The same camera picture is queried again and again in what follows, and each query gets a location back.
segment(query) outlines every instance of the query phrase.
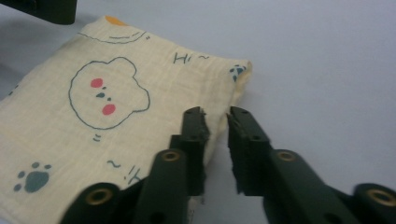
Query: muslin cloth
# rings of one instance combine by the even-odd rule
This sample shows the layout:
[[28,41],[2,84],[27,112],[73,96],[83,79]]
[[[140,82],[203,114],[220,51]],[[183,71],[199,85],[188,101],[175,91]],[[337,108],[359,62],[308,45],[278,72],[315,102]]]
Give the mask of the muslin cloth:
[[94,183],[132,186],[196,106],[207,163],[250,74],[113,17],[88,24],[0,103],[0,218],[57,223]]

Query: white table surface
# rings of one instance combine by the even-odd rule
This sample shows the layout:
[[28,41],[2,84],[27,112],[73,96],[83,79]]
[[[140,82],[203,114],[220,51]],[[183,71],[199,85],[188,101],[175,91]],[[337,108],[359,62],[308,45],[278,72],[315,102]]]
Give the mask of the white table surface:
[[[393,0],[81,0],[61,26],[0,6],[0,99],[85,24],[113,15],[195,49],[250,59],[241,107],[275,148],[302,155],[330,186],[396,189]],[[223,135],[194,223],[267,223],[260,198],[236,195]]]

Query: black object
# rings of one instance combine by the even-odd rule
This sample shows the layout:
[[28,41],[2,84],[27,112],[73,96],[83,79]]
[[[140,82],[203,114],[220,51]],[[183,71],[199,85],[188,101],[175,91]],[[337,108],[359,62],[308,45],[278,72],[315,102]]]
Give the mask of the black object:
[[297,153],[274,150],[253,116],[238,107],[228,115],[229,148],[238,192],[264,196],[272,224],[395,224],[396,192],[361,184],[353,196],[332,189]]
[[181,135],[159,152],[147,178],[120,190],[98,183],[82,191],[64,214],[62,224],[187,223],[188,196],[204,192],[203,165],[209,130],[200,107],[184,113]]
[[0,0],[0,4],[56,24],[73,24],[77,0]]

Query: paw print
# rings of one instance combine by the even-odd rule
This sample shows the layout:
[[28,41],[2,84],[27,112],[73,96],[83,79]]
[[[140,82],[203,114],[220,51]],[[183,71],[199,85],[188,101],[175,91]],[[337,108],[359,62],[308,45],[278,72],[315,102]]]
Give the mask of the paw print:
[[233,76],[233,81],[236,81],[239,75],[243,73],[247,68],[245,66],[241,66],[239,64],[236,64],[233,66],[232,69],[230,69],[230,75]]
[[[37,169],[40,166],[39,162],[34,162],[32,164],[33,169]],[[25,178],[24,190],[28,193],[34,193],[41,188],[43,188],[47,182],[49,182],[50,175],[47,172],[51,168],[51,165],[45,165],[44,171],[32,171],[29,174],[26,174],[24,171],[20,171],[18,174],[18,179]],[[14,187],[14,191],[18,192],[22,188],[22,184],[17,184]]]

